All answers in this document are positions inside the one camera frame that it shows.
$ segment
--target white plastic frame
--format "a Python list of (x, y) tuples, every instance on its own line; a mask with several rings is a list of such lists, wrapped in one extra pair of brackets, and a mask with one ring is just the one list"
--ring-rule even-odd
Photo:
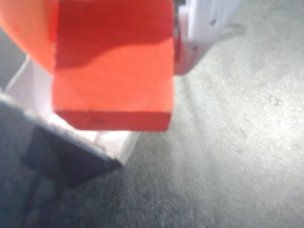
[(52, 75), (27, 57), (3, 93), (32, 118), (43, 121), (50, 129), (56, 128), (63, 138), (71, 135), (81, 143), (95, 148), (95, 152), (106, 154), (125, 165), (140, 132), (75, 129), (53, 111), (52, 82)]
[(179, 7), (175, 74), (186, 74), (203, 58), (241, 1), (186, 0)]

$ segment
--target red-orange plastic piece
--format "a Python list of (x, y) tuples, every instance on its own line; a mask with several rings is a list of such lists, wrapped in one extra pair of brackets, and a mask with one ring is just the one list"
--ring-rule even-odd
[(168, 128), (171, 0), (61, 0), (57, 29), (57, 114), (85, 130)]
[(57, 0), (0, 0), (0, 25), (49, 72), (53, 71)]

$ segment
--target orange wooden block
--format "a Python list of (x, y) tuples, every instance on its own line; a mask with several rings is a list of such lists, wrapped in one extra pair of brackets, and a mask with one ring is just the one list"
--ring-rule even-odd
[(61, 0), (53, 107), (78, 129), (161, 131), (173, 110), (171, 0)]
[(40, 63), (53, 70), (57, 0), (0, 0), (0, 24), (10, 37)]

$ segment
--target gray floor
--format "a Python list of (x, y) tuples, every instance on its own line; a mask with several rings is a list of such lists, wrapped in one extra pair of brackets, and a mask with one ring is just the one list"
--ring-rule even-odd
[[(245, 0), (199, 66), (175, 79), (169, 131), (144, 133), (123, 170), (64, 189), (20, 164), (18, 138), (2, 139), (0, 227), (303, 227), (303, 9)], [(9, 58), (22, 56), (0, 40), (4, 84)]]

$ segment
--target plastic robot part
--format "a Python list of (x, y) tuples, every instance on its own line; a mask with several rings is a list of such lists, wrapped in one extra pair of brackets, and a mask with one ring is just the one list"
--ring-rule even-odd
[(0, 0), (3, 30), (48, 72), (54, 69), (58, 0)]
[(204, 57), (241, 0), (186, 0), (179, 8), (175, 74), (184, 75)]
[(173, 52), (171, 0), (62, 0), (54, 109), (77, 129), (164, 131)]
[(125, 165), (139, 132), (81, 131), (60, 118), (51, 104), (53, 76), (27, 57), (7, 88), (5, 101), (19, 107), (34, 124), (54, 132), (62, 140), (69, 138), (75, 144), (91, 148), (97, 158), (117, 161)]

